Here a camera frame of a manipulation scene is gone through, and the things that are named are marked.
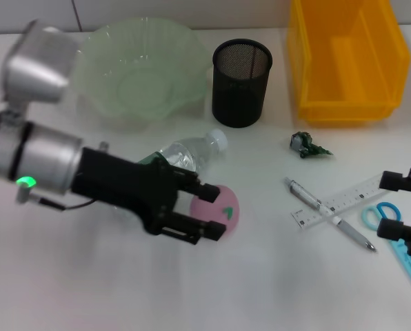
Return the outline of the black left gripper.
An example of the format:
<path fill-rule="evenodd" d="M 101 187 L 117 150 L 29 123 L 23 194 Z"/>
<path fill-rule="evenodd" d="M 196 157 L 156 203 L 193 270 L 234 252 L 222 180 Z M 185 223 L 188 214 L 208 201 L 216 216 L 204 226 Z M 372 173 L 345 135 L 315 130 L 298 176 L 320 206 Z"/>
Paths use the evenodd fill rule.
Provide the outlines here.
<path fill-rule="evenodd" d="M 133 163 L 84 148 L 70 190 L 131 211 L 152 235 L 164 234 L 196 245 L 201 238 L 218 241 L 226 231 L 222 223 L 174 212 L 180 190 L 209 203 L 214 203 L 221 191 L 202 183 L 196 172 L 159 157 L 147 164 Z"/>

